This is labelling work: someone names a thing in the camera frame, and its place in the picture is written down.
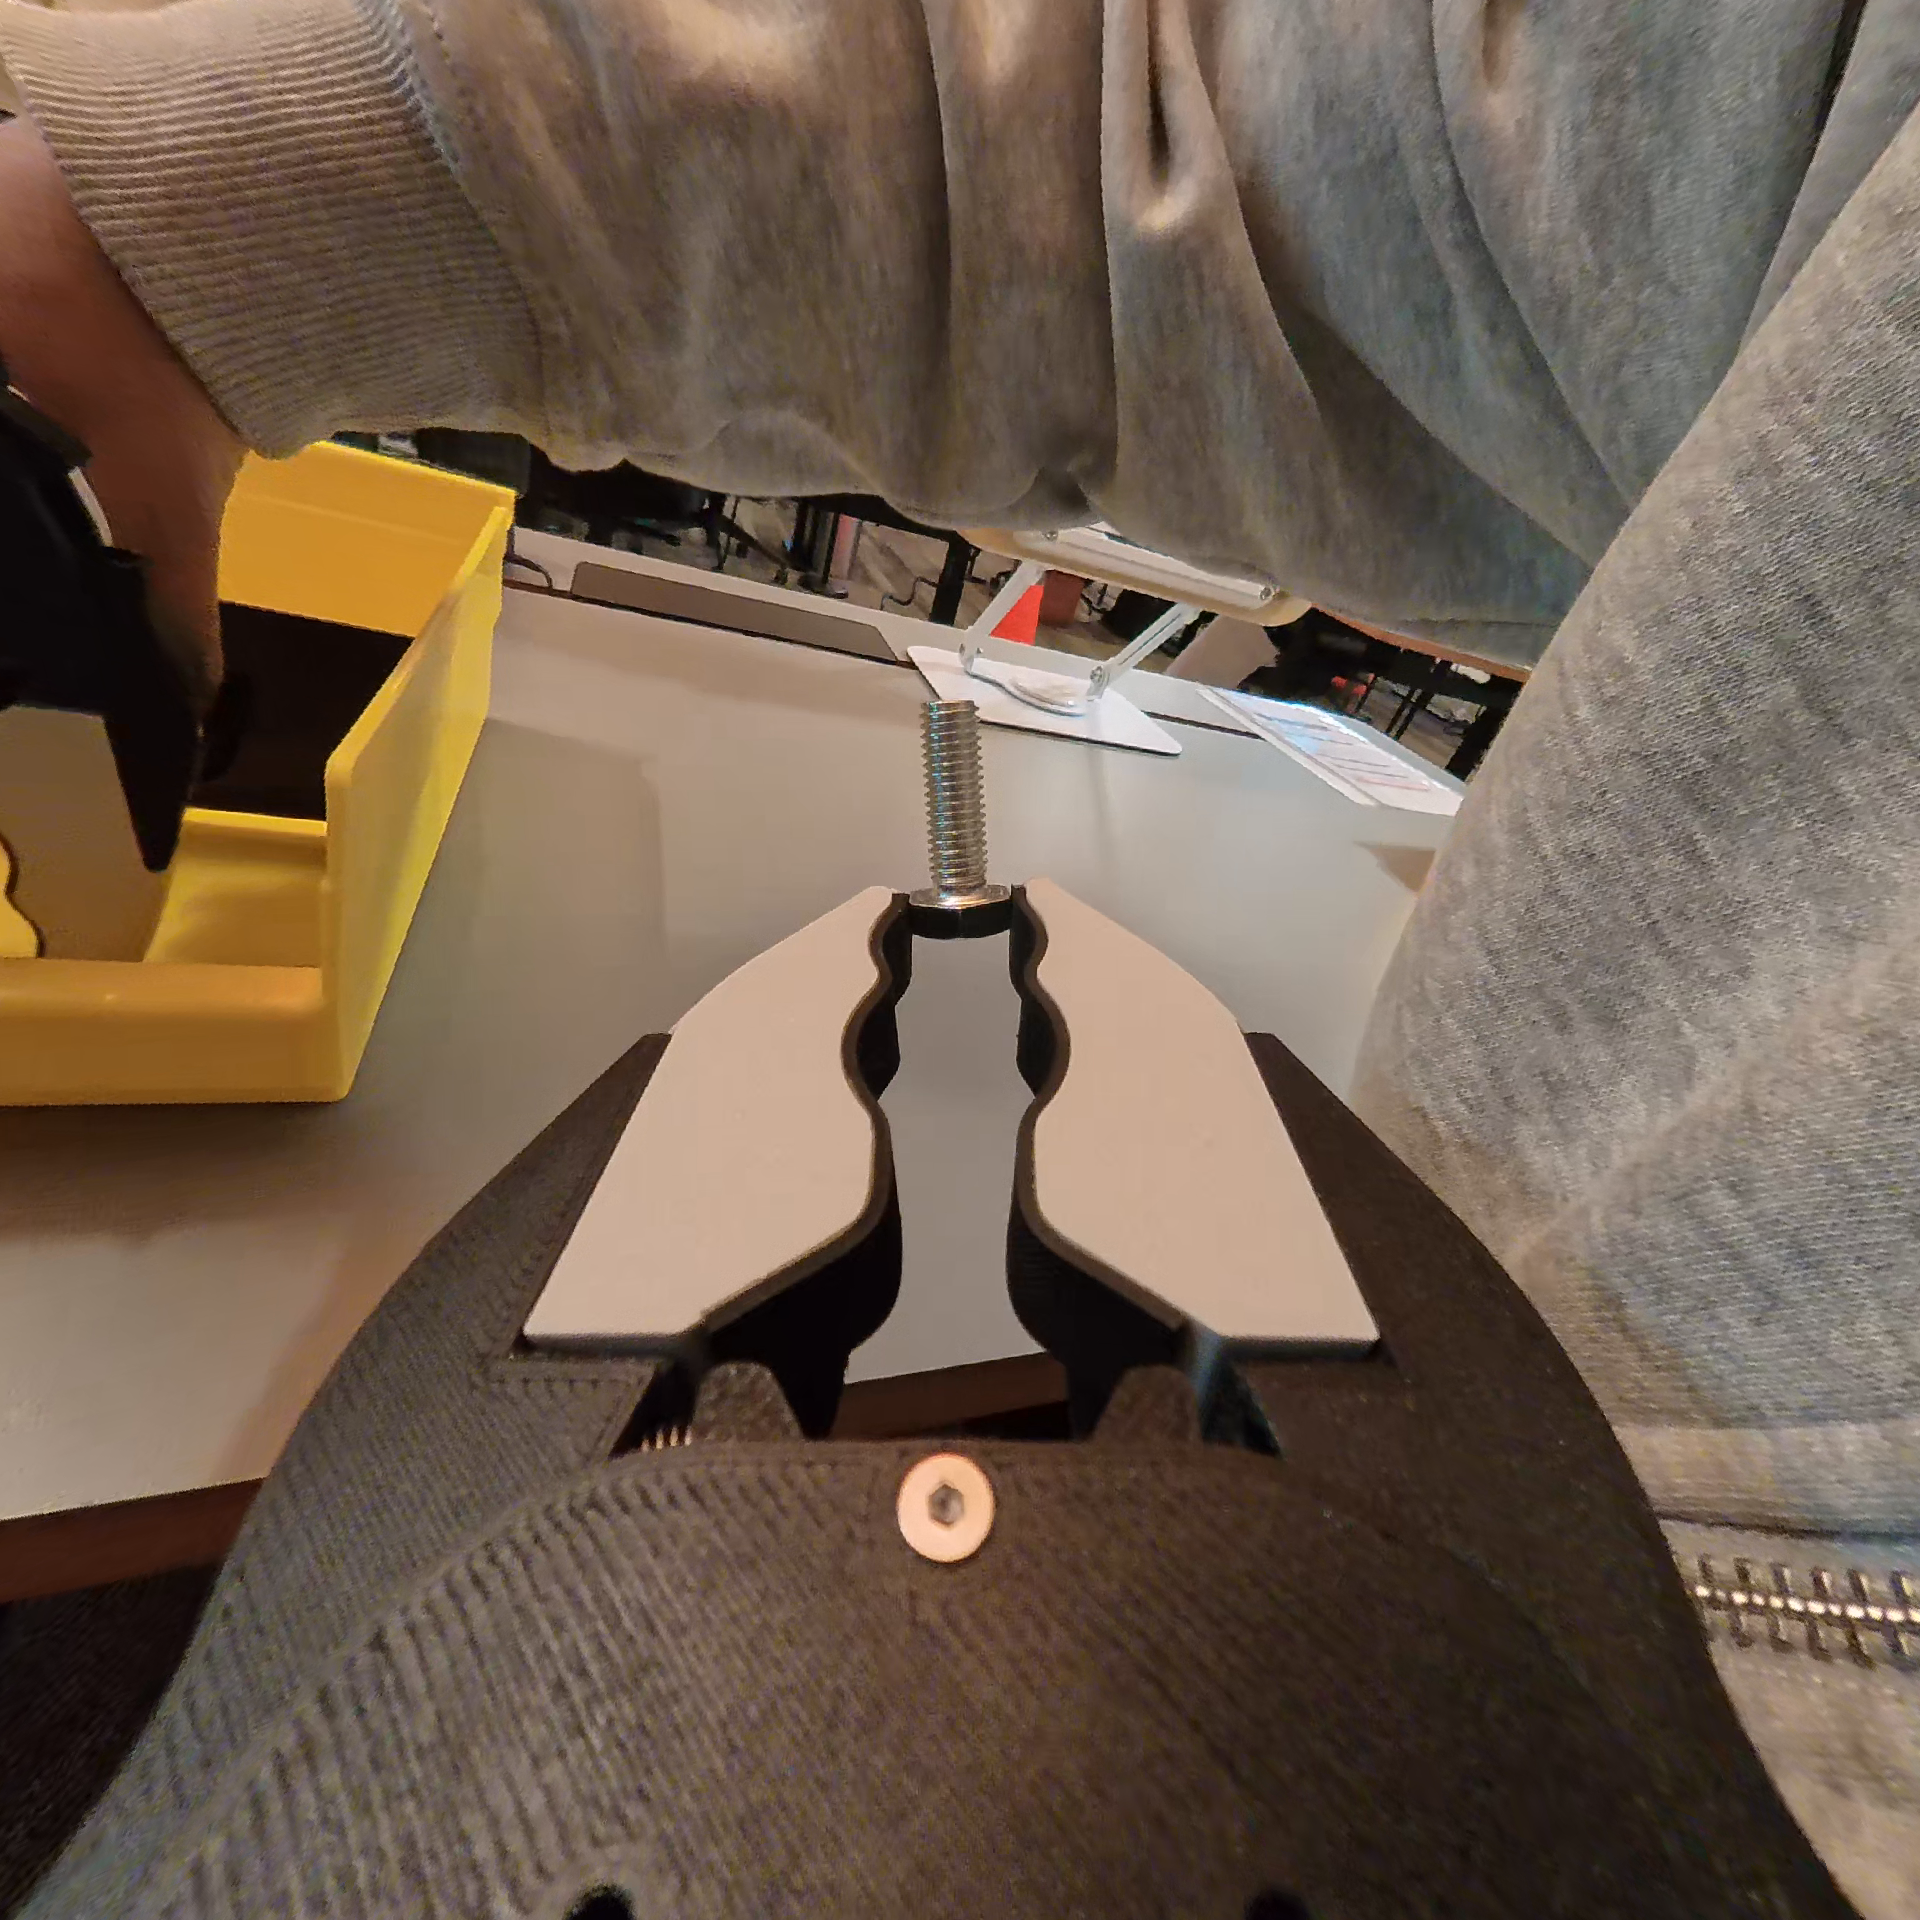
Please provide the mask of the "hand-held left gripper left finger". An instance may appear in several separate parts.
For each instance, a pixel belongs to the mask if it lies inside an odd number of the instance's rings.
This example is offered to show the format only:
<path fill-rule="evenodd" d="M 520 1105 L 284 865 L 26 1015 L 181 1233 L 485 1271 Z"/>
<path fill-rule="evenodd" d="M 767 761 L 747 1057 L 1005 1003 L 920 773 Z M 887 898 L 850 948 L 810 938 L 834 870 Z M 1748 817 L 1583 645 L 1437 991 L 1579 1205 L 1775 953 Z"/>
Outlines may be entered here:
<path fill-rule="evenodd" d="M 910 972 L 906 898 L 872 885 L 685 1010 L 520 1339 L 664 1353 L 850 1254 L 895 1188 L 879 1097 Z"/>

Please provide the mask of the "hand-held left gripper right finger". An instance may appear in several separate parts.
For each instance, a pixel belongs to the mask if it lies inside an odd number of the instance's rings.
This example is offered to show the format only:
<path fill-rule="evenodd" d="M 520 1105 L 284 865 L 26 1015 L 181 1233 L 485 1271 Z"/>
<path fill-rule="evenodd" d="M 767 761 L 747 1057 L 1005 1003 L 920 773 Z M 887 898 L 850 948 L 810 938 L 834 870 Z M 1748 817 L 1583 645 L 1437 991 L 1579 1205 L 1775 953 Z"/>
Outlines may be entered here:
<path fill-rule="evenodd" d="M 1229 1009 L 1056 879 L 1020 908 L 1045 1066 L 1015 1201 L 1039 1245 L 1232 1355 L 1371 1353 L 1376 1317 Z"/>

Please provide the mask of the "large yellow storage bin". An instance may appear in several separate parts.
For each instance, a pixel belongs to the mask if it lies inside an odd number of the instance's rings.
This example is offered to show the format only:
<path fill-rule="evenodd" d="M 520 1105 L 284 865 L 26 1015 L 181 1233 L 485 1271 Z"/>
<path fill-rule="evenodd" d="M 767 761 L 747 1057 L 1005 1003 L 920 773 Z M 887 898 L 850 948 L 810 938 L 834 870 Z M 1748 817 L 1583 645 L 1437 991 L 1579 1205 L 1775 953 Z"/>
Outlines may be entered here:
<path fill-rule="evenodd" d="M 252 695 L 139 961 L 4 957 L 6 1109 L 352 1087 L 490 715 L 512 494 L 338 443 L 248 460 L 224 651 Z"/>

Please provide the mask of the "silver metal bolt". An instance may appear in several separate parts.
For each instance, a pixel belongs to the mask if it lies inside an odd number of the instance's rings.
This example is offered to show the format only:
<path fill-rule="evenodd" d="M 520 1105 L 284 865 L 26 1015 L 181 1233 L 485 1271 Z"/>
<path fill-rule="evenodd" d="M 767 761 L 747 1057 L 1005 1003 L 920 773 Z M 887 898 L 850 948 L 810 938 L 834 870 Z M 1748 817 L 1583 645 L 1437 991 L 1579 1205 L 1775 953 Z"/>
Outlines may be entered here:
<path fill-rule="evenodd" d="M 907 898 L 907 921 L 931 942 L 1007 930 L 1015 889 L 990 875 L 987 783 L 978 710 L 932 699 L 918 717 L 928 885 Z"/>

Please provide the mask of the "person's right forearm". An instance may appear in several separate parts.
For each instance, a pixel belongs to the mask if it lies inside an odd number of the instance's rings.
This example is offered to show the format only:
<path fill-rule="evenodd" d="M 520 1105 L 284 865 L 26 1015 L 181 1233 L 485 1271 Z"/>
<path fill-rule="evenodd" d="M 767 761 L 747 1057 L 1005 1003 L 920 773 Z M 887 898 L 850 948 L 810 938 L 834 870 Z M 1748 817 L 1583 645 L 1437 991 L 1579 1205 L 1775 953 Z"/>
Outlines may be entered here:
<path fill-rule="evenodd" d="M 239 438 L 1115 532 L 1528 660 L 1916 583 L 1916 4 L 4 4 Z"/>

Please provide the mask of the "grey desk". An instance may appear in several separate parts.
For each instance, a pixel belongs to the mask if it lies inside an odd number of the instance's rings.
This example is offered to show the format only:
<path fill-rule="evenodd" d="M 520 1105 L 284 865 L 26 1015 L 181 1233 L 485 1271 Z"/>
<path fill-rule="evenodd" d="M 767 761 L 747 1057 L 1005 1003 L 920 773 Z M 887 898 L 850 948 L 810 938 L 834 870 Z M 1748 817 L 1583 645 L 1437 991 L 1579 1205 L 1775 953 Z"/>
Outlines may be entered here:
<path fill-rule="evenodd" d="M 1186 684 L 1178 756 L 982 737 L 998 879 L 1164 948 L 1335 1092 L 1451 823 Z M 224 1554 L 342 1343 L 477 1188 L 760 948 L 924 885 L 903 666 L 512 583 L 492 710 L 350 1095 L 4 1111 L 4 1601 Z"/>

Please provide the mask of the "dark desk mat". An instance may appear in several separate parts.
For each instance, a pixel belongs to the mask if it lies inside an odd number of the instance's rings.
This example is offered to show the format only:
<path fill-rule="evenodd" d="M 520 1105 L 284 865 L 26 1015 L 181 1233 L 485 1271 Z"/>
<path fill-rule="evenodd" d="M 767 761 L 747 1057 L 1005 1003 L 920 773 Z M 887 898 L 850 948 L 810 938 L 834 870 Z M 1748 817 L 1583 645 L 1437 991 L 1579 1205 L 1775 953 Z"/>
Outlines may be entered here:
<path fill-rule="evenodd" d="M 829 610 L 810 596 L 754 596 L 732 585 L 698 583 L 691 575 L 634 572 L 583 563 L 570 581 L 573 598 L 646 617 L 674 620 L 718 634 L 776 641 L 812 651 L 898 666 L 887 635 L 867 617 Z"/>

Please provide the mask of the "person's right hand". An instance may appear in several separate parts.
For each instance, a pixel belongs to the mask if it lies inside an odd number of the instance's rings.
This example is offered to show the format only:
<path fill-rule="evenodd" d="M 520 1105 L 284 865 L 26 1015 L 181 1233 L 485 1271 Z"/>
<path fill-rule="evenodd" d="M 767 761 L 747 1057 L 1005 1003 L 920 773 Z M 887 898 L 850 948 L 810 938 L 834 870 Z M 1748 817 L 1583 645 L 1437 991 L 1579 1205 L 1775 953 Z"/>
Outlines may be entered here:
<path fill-rule="evenodd" d="M 224 678 L 224 509 L 247 449 L 18 117 L 3 129 L 3 353 L 27 402 L 87 449 L 87 485 L 141 559 L 156 634 L 207 708 Z"/>

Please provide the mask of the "printed paper sheet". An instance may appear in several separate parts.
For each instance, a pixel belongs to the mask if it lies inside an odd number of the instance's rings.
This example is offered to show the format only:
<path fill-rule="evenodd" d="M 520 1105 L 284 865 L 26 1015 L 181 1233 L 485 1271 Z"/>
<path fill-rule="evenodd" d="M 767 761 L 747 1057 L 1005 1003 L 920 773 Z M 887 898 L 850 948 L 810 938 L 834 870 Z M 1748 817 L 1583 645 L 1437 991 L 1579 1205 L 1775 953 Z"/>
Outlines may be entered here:
<path fill-rule="evenodd" d="M 1340 713 L 1270 702 L 1237 687 L 1203 686 L 1200 695 L 1359 806 L 1427 818 L 1454 818 L 1461 810 L 1463 788 L 1455 782 L 1422 759 L 1399 756 L 1378 731 L 1350 724 Z"/>

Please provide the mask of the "white tablet stand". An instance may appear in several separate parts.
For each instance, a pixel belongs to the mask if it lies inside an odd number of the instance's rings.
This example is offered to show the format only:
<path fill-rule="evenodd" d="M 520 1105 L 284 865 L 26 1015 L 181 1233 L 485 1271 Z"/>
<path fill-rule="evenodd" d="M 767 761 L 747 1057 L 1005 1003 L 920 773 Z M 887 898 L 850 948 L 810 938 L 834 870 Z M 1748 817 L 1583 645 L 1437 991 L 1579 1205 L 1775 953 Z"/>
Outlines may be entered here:
<path fill-rule="evenodd" d="M 960 630 L 954 650 L 912 645 L 906 651 L 907 662 L 920 675 L 936 699 L 972 703 L 982 724 L 1067 737 L 1098 748 L 1159 756 L 1175 756 L 1182 748 L 1157 719 L 1118 690 L 1125 675 L 1198 617 L 1239 617 L 1244 625 L 1264 628 L 1288 625 L 1311 609 L 1298 595 L 1262 593 L 1260 583 L 1234 583 L 1224 575 L 1195 572 L 1182 563 L 1165 563 L 1159 575 L 1149 574 L 1144 579 L 1147 585 L 1184 585 L 1203 595 L 1191 601 L 1175 601 L 1167 613 L 1149 622 L 1111 660 L 1095 662 L 1086 678 L 1074 678 L 1062 669 L 987 659 L 986 645 L 995 638 L 997 627 L 1018 609 L 1018 601 L 1029 590 L 1042 585 L 1042 579 L 1045 566 L 1036 559 L 1015 564 L 1007 583 L 995 595 L 975 622 Z"/>

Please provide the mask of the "grey zip hoodie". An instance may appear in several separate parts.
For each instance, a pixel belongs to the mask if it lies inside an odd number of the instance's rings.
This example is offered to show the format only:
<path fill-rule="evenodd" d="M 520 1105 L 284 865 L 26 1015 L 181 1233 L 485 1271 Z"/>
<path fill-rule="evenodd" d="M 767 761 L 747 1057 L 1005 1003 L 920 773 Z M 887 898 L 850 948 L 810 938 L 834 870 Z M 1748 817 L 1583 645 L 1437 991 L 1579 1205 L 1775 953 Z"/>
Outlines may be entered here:
<path fill-rule="evenodd" d="M 1567 1351 L 1715 1659 L 1916 1916 L 1916 114 L 1522 690 L 1352 1082 Z"/>

